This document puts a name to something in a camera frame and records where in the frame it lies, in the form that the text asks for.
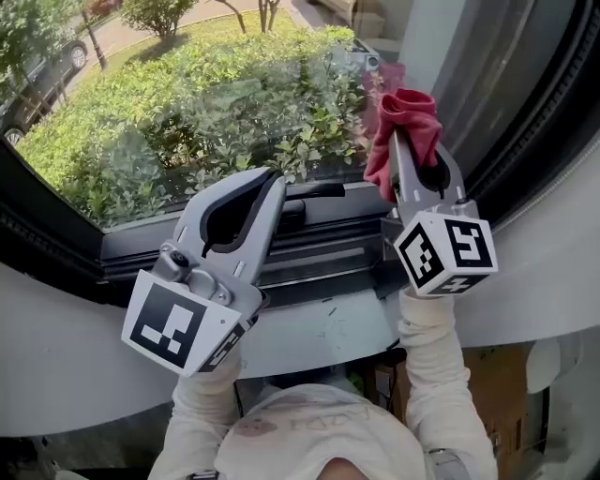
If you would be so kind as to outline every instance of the fiducial marker cube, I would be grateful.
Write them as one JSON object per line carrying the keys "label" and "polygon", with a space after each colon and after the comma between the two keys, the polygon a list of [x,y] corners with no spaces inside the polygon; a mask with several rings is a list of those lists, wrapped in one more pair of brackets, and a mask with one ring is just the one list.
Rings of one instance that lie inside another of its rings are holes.
{"label": "fiducial marker cube", "polygon": [[249,329],[241,314],[140,270],[121,339],[184,377],[213,371]]}
{"label": "fiducial marker cube", "polygon": [[479,218],[418,212],[394,247],[419,296],[465,293],[498,272],[489,223]]}

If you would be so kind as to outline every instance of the dark car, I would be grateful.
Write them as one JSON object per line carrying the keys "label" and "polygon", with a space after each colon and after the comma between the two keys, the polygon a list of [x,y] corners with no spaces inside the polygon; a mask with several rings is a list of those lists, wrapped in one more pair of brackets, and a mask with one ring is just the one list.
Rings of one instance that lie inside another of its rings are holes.
{"label": "dark car", "polygon": [[88,4],[89,12],[96,18],[103,18],[123,6],[123,0],[92,0]]}
{"label": "dark car", "polygon": [[[47,65],[46,61],[34,60],[27,69],[28,77],[33,82],[36,90],[44,96],[49,104],[56,100],[56,81],[58,74],[62,75],[65,81],[69,80],[74,73],[85,67],[87,63],[87,48],[81,40],[71,40],[63,47],[63,56],[53,68]],[[21,86],[21,94],[31,103],[38,105],[36,96],[31,91],[31,87],[24,82]],[[9,98],[0,98],[0,134],[4,135],[13,145],[18,143],[29,128],[40,118],[34,109],[27,105],[22,98],[13,96]]]}

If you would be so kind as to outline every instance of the white sleeve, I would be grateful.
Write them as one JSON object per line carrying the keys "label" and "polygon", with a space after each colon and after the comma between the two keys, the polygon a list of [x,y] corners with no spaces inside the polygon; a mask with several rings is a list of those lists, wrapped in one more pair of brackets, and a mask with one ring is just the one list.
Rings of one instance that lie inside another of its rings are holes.
{"label": "white sleeve", "polygon": [[218,448],[239,417],[233,391],[239,354],[239,348],[231,351],[212,373],[179,379],[164,447],[148,480],[183,480],[214,470]]}
{"label": "white sleeve", "polygon": [[400,343],[406,349],[411,394],[406,417],[425,452],[454,451],[472,480],[495,480],[498,471],[479,418],[455,331],[454,299],[419,299],[400,293]]}

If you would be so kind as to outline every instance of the red cloth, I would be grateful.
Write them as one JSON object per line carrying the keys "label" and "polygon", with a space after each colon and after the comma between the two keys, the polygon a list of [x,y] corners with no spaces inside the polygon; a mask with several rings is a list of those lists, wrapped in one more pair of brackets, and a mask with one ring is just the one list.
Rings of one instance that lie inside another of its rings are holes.
{"label": "red cloth", "polygon": [[385,94],[378,109],[380,125],[368,156],[365,180],[379,186],[380,195],[390,202],[396,195],[390,185],[389,140],[396,126],[403,126],[416,154],[416,167],[435,167],[435,146],[442,124],[435,117],[433,97],[416,90],[399,88]]}

